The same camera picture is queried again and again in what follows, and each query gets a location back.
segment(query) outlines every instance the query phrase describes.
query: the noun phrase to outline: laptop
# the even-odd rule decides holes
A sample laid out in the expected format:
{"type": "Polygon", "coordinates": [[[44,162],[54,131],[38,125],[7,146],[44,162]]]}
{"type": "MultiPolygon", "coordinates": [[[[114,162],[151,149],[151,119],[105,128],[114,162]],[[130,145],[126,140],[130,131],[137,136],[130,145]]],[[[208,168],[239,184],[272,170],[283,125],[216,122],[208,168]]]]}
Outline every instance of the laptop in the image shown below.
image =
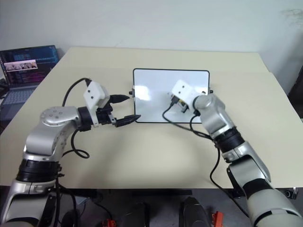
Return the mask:
{"type": "Polygon", "coordinates": [[[9,86],[0,106],[0,121],[14,118],[58,61],[54,45],[0,51],[0,64],[9,86]]]}

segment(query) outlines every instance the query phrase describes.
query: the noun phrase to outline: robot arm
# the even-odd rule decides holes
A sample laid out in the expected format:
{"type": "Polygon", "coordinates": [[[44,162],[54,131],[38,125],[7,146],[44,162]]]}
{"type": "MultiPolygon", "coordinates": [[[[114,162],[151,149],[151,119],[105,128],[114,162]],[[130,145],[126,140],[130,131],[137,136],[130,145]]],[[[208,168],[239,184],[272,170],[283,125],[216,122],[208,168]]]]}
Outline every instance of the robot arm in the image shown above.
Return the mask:
{"type": "Polygon", "coordinates": [[[119,103],[128,96],[110,96],[106,89],[90,81],[84,98],[87,105],[76,108],[51,107],[40,115],[39,124],[27,137],[23,160],[12,182],[1,213],[1,226],[39,226],[51,224],[55,206],[52,191],[68,137],[75,131],[87,131],[91,126],[112,124],[120,127],[137,120],[130,115],[117,120],[111,114],[110,103],[119,103]]]}
{"type": "Polygon", "coordinates": [[[237,131],[227,115],[224,103],[215,95],[201,95],[179,80],[172,93],[173,102],[186,104],[200,114],[201,123],[211,136],[222,157],[230,163],[227,173],[235,188],[247,198],[254,227],[303,226],[303,219],[291,202],[271,185],[270,174],[251,145],[237,131]]]}

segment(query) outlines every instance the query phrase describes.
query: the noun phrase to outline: small whiteboard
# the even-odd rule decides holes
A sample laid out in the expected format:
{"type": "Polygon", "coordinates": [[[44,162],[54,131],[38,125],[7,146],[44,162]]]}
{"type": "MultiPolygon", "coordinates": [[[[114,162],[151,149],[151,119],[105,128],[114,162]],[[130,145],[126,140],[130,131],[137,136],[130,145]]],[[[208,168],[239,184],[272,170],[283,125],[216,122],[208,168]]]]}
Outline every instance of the small whiteboard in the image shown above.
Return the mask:
{"type": "MultiPolygon", "coordinates": [[[[206,70],[156,70],[134,69],[134,112],[141,117],[137,122],[167,122],[162,113],[171,102],[171,90],[179,79],[195,88],[199,93],[209,91],[209,71],[206,70]]],[[[165,116],[176,123],[189,123],[193,113],[181,112],[181,107],[174,105],[165,116]]]]}

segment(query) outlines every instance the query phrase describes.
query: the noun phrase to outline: wire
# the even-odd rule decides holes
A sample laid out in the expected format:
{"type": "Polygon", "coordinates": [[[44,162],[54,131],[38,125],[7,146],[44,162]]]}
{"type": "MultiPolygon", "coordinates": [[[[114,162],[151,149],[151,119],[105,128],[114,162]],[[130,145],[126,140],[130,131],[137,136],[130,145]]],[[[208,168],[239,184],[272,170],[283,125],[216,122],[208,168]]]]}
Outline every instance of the wire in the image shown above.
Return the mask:
{"type": "Polygon", "coordinates": [[[109,210],[108,209],[106,209],[104,206],[102,206],[102,205],[100,205],[100,204],[98,204],[98,203],[96,203],[96,202],[93,202],[96,206],[98,206],[98,207],[101,207],[103,210],[105,210],[106,211],[106,213],[108,214],[108,216],[109,216],[109,219],[113,219],[113,216],[112,216],[112,214],[109,212],[109,210]]]}
{"type": "Polygon", "coordinates": [[[81,81],[84,81],[84,80],[85,80],[86,82],[91,81],[89,78],[81,78],[81,79],[77,80],[75,83],[73,83],[73,84],[70,86],[70,88],[67,90],[67,92],[66,92],[66,94],[65,94],[65,96],[64,96],[64,99],[63,99],[63,102],[62,102],[62,106],[65,106],[67,97],[68,97],[68,95],[70,94],[71,90],[72,90],[77,84],[79,84],[81,81]]]}
{"type": "Polygon", "coordinates": [[[82,212],[81,212],[81,214],[80,214],[80,218],[82,217],[82,215],[83,215],[83,213],[84,213],[84,211],[85,211],[85,208],[86,208],[86,203],[84,204],[83,210],[82,210],[82,212]]]}
{"type": "Polygon", "coordinates": [[[231,196],[224,188],[222,188],[220,185],[218,185],[215,181],[214,181],[214,179],[213,179],[213,173],[214,173],[214,171],[216,170],[216,168],[218,167],[218,165],[219,165],[219,162],[220,162],[220,150],[217,148],[217,150],[218,150],[218,158],[217,158],[217,162],[216,162],[216,164],[214,165],[214,167],[213,167],[213,169],[212,169],[212,171],[210,172],[210,175],[209,175],[209,178],[210,178],[210,180],[212,181],[212,183],[214,184],[214,185],[216,185],[222,192],[224,192],[236,205],[237,205],[237,207],[243,212],[243,214],[246,216],[246,217],[248,217],[249,218],[249,216],[248,216],[248,213],[241,207],[241,205],[233,198],[233,196],[231,196]]]}
{"type": "Polygon", "coordinates": [[[62,186],[61,184],[59,184],[61,190],[63,189],[66,193],[68,193],[71,196],[72,199],[72,205],[73,205],[73,210],[74,210],[74,227],[78,227],[78,212],[77,212],[77,203],[76,203],[76,198],[74,196],[74,194],[71,192],[71,190],[65,188],[64,186],[62,186]]]}
{"type": "Polygon", "coordinates": [[[77,132],[79,132],[79,131],[80,131],[79,129],[76,129],[76,130],[74,131],[74,133],[72,134],[72,136],[71,136],[71,150],[65,151],[65,152],[63,153],[62,157],[65,156],[65,155],[67,155],[68,153],[71,153],[71,152],[75,152],[75,153],[76,153],[79,157],[81,157],[81,158],[87,159],[87,158],[90,157],[90,155],[89,155],[88,152],[86,152],[86,151],[84,151],[84,150],[81,150],[81,149],[76,149],[76,147],[75,147],[75,143],[74,143],[75,135],[76,135],[77,132]]]}
{"type": "MultiPolygon", "coordinates": [[[[213,139],[209,136],[209,135],[207,135],[207,134],[205,134],[205,133],[203,133],[203,132],[200,132],[200,131],[196,131],[196,130],[194,130],[193,129],[193,120],[194,120],[194,118],[196,118],[196,117],[198,117],[198,115],[195,115],[195,116],[193,116],[191,119],[190,119],[190,121],[189,121],[189,127],[190,128],[187,128],[187,127],[184,127],[184,126],[181,126],[181,125],[179,125],[179,124],[177,124],[177,123],[174,123],[174,122],[172,122],[172,121],[170,121],[169,119],[167,119],[166,117],[165,117],[165,113],[167,112],[167,111],[169,111],[170,109],[171,109],[171,107],[173,106],[174,104],[172,103],[172,104],[170,104],[170,106],[169,106],[169,108],[167,108],[163,113],[162,113],[162,117],[166,120],[166,121],[168,121],[169,123],[171,123],[171,124],[173,124],[173,125],[175,125],[175,126],[177,126],[177,127],[179,127],[179,128],[182,128],[182,129],[184,129],[184,130],[187,130],[187,131],[191,131],[191,132],[193,132],[195,135],[197,135],[197,136],[199,136],[199,137],[202,137],[202,138],[205,138],[205,139],[209,139],[209,140],[211,140],[211,141],[213,141],[213,139]]],[[[224,188],[222,188],[220,185],[218,185],[214,180],[213,180],[213,173],[214,173],[214,171],[216,170],[216,168],[218,167],[218,165],[219,165],[219,162],[220,162],[220,150],[217,148],[217,150],[218,150],[218,159],[217,159],[217,162],[216,162],[216,164],[214,165],[214,167],[213,167],[213,169],[212,169],[212,171],[210,172],[210,174],[209,174],[209,178],[210,178],[210,180],[212,181],[212,183],[215,185],[215,186],[217,186],[222,192],[224,192],[236,205],[237,205],[237,207],[243,212],[243,214],[246,216],[246,217],[248,217],[249,218],[249,216],[248,216],[248,213],[241,207],[241,205],[224,189],[224,188]]]]}
{"type": "Polygon", "coordinates": [[[53,227],[58,226],[59,215],[60,215],[61,197],[60,197],[60,188],[59,188],[59,179],[58,178],[56,178],[55,186],[56,186],[56,213],[55,213],[55,220],[53,222],[53,227]]]}
{"type": "Polygon", "coordinates": [[[204,137],[204,136],[202,136],[202,137],[204,137],[204,138],[206,138],[206,139],[211,139],[209,135],[206,135],[206,134],[203,133],[203,132],[196,131],[196,130],[194,130],[193,128],[189,129],[189,128],[187,128],[187,127],[184,127],[184,126],[182,126],[182,125],[179,125],[179,124],[177,124],[177,123],[174,123],[174,122],[172,122],[170,119],[168,119],[167,117],[165,117],[165,114],[171,109],[172,106],[173,106],[173,104],[170,104],[169,108],[167,108],[167,109],[162,113],[162,117],[163,117],[167,122],[169,122],[169,123],[171,123],[172,125],[175,125],[175,126],[181,128],[181,129],[184,129],[184,130],[187,130],[187,131],[191,131],[191,132],[193,132],[193,133],[195,133],[195,134],[197,133],[197,134],[205,135],[205,137],[204,137]]]}
{"type": "Polygon", "coordinates": [[[192,131],[195,135],[197,135],[197,136],[200,136],[200,137],[205,138],[205,139],[213,140],[209,135],[207,135],[207,134],[205,134],[205,133],[203,133],[203,132],[200,132],[200,131],[195,131],[195,130],[193,129],[193,120],[194,120],[196,117],[198,117],[198,115],[193,116],[193,117],[190,119],[190,121],[189,121],[189,127],[190,127],[191,131],[192,131]]]}

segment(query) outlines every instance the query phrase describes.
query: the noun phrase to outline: red clip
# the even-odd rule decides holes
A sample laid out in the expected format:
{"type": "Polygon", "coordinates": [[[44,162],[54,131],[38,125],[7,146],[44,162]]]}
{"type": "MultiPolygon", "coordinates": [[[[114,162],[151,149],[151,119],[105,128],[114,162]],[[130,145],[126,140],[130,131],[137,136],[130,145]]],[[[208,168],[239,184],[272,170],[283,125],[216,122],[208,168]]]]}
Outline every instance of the red clip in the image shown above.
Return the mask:
{"type": "Polygon", "coordinates": [[[213,216],[214,227],[223,227],[223,213],[217,211],[213,216]]]}
{"type": "Polygon", "coordinates": [[[102,223],[102,227],[116,227],[117,224],[114,220],[110,220],[110,219],[107,219],[106,221],[103,221],[102,223]]]}

